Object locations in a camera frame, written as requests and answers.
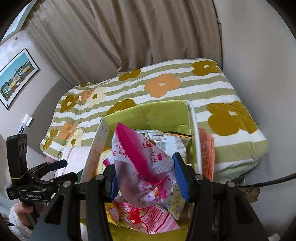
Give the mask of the person's left hand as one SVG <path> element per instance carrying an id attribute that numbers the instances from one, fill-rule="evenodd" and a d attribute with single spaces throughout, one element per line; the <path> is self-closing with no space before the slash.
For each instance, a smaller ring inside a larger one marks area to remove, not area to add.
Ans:
<path id="1" fill-rule="evenodd" d="M 13 206 L 13 209 L 22 224 L 27 227 L 33 227 L 27 217 L 27 214 L 31 214 L 34 211 L 32 206 L 27 206 L 22 202 L 19 202 L 17 205 Z"/>

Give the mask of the white fluffy sleeve forearm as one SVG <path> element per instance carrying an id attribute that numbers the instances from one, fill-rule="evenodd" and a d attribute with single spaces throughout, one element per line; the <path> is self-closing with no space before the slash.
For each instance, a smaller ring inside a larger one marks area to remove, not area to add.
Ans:
<path id="1" fill-rule="evenodd" d="M 21 222 L 15 212 L 15 206 L 16 205 L 12 206 L 10 209 L 9 222 L 13 224 L 13 226 L 10 227 L 10 230 L 19 240 L 29 240 L 32 230 Z"/>

